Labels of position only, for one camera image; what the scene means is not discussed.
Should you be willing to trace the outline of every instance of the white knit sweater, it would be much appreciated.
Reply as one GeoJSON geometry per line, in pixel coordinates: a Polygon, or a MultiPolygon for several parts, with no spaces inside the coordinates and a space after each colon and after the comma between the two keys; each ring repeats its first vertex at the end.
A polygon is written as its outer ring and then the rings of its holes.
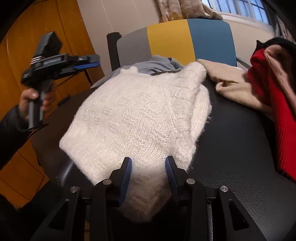
{"type": "Polygon", "coordinates": [[[170,197],[165,158],[188,170],[198,136],[211,110],[206,75],[198,62],[179,73],[150,76],[136,67],[94,91],[81,105],[60,148],[93,184],[120,168],[125,156],[132,173],[121,209],[148,221],[170,197]]]}

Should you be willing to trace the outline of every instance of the person's hand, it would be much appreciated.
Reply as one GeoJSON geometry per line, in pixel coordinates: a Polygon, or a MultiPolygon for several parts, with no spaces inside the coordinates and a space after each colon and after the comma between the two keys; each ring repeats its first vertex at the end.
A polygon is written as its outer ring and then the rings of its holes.
{"type": "MultiPolygon", "coordinates": [[[[19,110],[20,116],[25,120],[29,120],[29,101],[35,100],[39,96],[38,91],[30,88],[22,92],[20,96],[19,110]]],[[[44,113],[51,110],[51,104],[55,101],[55,87],[51,85],[51,89],[45,94],[45,99],[42,103],[42,110],[44,113]]]]}

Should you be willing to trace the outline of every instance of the beige sweater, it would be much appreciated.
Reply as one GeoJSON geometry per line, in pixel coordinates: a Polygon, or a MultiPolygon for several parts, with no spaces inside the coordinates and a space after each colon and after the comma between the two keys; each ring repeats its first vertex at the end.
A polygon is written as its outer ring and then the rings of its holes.
{"type": "Polygon", "coordinates": [[[293,58],[288,51],[275,44],[264,50],[264,56],[272,69],[276,80],[286,96],[290,109],[296,116],[295,80],[293,76],[293,58]]]}
{"type": "Polygon", "coordinates": [[[245,71],[204,59],[197,61],[205,67],[211,80],[217,83],[217,93],[239,104],[260,110],[273,119],[271,107],[260,102],[256,93],[252,90],[252,85],[249,83],[245,71]]]}

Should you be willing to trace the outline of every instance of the knitted fabric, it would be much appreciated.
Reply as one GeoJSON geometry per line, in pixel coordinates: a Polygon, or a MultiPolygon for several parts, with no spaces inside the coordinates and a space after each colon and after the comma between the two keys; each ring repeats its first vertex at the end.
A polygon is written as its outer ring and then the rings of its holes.
{"type": "Polygon", "coordinates": [[[272,106],[279,169],[296,180],[296,121],[264,50],[257,50],[251,57],[248,77],[261,102],[272,106]]]}
{"type": "Polygon", "coordinates": [[[93,184],[120,168],[132,173],[121,207],[134,221],[148,221],[170,197],[165,158],[188,169],[211,106],[201,85],[205,68],[191,63],[157,76],[122,69],[81,105],[60,147],[93,184]]]}
{"type": "Polygon", "coordinates": [[[208,76],[216,84],[216,92],[225,98],[239,104],[262,111],[273,120],[272,108],[262,102],[252,90],[245,71],[233,66],[198,59],[206,69],[208,76]]]}
{"type": "Polygon", "coordinates": [[[291,111],[296,116],[296,94],[294,92],[296,83],[293,76],[293,57],[286,49],[277,44],[267,47],[264,50],[264,56],[290,104],[291,111]]]}

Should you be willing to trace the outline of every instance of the wooden cabinet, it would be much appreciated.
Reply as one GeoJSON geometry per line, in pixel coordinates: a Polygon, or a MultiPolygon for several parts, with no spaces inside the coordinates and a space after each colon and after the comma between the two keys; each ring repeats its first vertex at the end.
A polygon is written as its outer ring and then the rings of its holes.
{"type": "MultiPolygon", "coordinates": [[[[29,67],[40,37],[51,31],[62,42],[61,53],[94,54],[76,0],[36,0],[17,18],[0,43],[0,119],[18,104],[21,92],[27,88],[20,82],[21,75],[29,67]]],[[[87,73],[90,79],[82,72],[55,81],[57,99],[53,109],[65,96],[90,88],[104,76],[100,66],[87,73]]],[[[0,193],[15,207],[22,207],[47,181],[28,140],[0,171],[0,193]]]]}

